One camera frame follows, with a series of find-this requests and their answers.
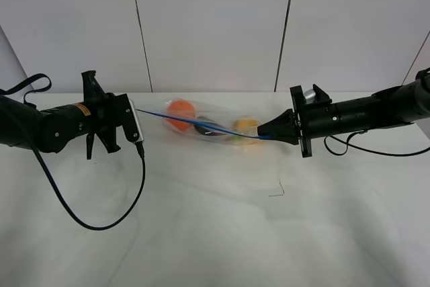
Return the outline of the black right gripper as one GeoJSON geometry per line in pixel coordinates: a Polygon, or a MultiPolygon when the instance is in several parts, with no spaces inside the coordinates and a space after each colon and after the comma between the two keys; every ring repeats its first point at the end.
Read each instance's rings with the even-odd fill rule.
{"type": "Polygon", "coordinates": [[[257,127],[258,135],[266,135],[266,140],[299,145],[304,158],[312,156],[311,140],[327,136],[336,121],[332,99],[314,84],[317,100],[306,104],[300,85],[290,88],[293,109],[287,109],[278,117],[257,127]]]}

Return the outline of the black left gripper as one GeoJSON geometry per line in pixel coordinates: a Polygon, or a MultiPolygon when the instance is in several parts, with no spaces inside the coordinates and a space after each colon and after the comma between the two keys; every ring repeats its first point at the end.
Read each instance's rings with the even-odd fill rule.
{"type": "Polygon", "coordinates": [[[133,141],[133,133],[136,130],[134,118],[130,113],[130,104],[127,94],[114,95],[107,93],[97,82],[96,71],[81,73],[83,81],[82,104],[91,112],[91,129],[86,136],[86,158],[92,159],[92,150],[95,136],[101,141],[107,153],[116,153],[121,148],[117,144],[116,130],[121,127],[126,140],[133,141]]]}

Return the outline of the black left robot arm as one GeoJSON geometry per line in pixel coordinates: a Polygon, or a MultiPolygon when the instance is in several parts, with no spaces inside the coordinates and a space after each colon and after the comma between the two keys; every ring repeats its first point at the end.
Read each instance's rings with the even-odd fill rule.
{"type": "Polygon", "coordinates": [[[86,157],[91,159],[95,138],[101,141],[108,153],[119,151],[116,130],[122,128],[126,139],[141,147],[144,136],[134,104],[126,94],[106,93],[95,74],[95,71],[81,74],[83,101],[45,110],[38,110],[27,100],[10,98],[11,94],[43,79],[43,73],[1,91],[1,144],[59,153],[71,140],[85,136],[86,157]]]}

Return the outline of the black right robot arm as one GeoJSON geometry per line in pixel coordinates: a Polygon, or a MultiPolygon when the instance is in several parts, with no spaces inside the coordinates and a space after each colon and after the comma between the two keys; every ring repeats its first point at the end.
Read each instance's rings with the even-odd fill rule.
{"type": "Polygon", "coordinates": [[[381,90],[367,97],[334,103],[317,85],[304,92],[291,87],[293,107],[257,127],[263,140],[298,145],[304,158],[311,157],[311,141],[336,139],[347,134],[343,144],[370,130],[407,126],[429,117],[429,69],[419,71],[409,84],[381,90]]]}

